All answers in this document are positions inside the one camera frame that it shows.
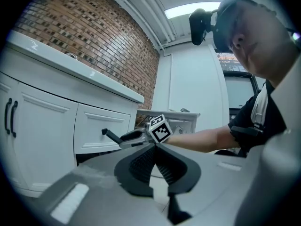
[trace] cabinet door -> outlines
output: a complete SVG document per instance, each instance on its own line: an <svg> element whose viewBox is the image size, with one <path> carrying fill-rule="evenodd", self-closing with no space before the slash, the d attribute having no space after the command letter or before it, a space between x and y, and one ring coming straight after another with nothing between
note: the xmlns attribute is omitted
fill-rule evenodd
<svg viewBox="0 0 301 226"><path fill-rule="evenodd" d="M79 104L74 130L74 152L99 153L120 149L102 129L108 128L117 136L127 133L130 115Z"/></svg>
<svg viewBox="0 0 301 226"><path fill-rule="evenodd" d="M13 144L29 190L44 191L75 168L73 132L78 103L18 85Z"/></svg>
<svg viewBox="0 0 301 226"><path fill-rule="evenodd" d="M18 81L0 73L0 149L1 149L1 162L4 166L5 173L12 183L12 185L26 189L19 166L16 160L15 151L12 145L12 135L10 131L10 112L13 102L16 98L16 90ZM9 134L5 130L5 109L8 100L11 99L12 103L7 106L7 123L6 127Z"/></svg>

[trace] cabinet drawer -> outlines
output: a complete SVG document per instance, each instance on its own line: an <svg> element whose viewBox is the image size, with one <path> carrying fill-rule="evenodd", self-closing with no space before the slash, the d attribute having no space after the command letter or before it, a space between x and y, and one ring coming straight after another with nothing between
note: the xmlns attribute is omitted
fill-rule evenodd
<svg viewBox="0 0 301 226"><path fill-rule="evenodd" d="M79 104L74 129L75 154L99 153L118 150L120 147L102 129L108 128L117 136L128 132L130 115Z"/></svg>

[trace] window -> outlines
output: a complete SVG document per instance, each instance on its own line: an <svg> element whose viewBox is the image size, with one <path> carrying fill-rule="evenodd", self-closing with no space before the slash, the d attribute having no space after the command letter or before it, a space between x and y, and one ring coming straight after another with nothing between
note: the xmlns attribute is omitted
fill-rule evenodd
<svg viewBox="0 0 301 226"><path fill-rule="evenodd" d="M257 81L260 81L260 89L262 88L264 79L256 78L248 73L239 63L232 53L220 53L218 50L216 55L221 63L221 67L225 76L228 99L230 121L254 94L258 91Z"/></svg>

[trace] black drawer handle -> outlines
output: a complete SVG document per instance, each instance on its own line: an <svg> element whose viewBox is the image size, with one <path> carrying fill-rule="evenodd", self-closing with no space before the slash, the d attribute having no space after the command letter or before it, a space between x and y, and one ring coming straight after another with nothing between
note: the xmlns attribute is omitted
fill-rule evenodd
<svg viewBox="0 0 301 226"><path fill-rule="evenodd" d="M17 108L17 106L18 106L18 102L15 101L13 107L11 108L11 114L10 114L10 130L14 138L16 138L17 136L17 134L14 132L14 113L15 113L15 108Z"/></svg>
<svg viewBox="0 0 301 226"><path fill-rule="evenodd" d="M5 112L4 112L4 128L8 135L10 134L10 130L6 126L8 123L8 107L11 105L12 102L13 102L13 100L11 98L9 98L8 102L6 103Z"/></svg>

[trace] ceiling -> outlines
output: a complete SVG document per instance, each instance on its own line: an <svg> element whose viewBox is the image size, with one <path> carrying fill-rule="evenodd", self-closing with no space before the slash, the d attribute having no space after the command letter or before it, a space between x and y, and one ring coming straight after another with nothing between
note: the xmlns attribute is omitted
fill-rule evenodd
<svg viewBox="0 0 301 226"><path fill-rule="evenodd" d="M180 5L222 0L115 0L124 8L142 27L158 50L178 43L191 41L189 15L167 19L164 10ZM277 11L277 16L285 24L280 7L274 0L254 0L262 3L272 10ZM212 33L208 34L206 41L213 44Z"/></svg>

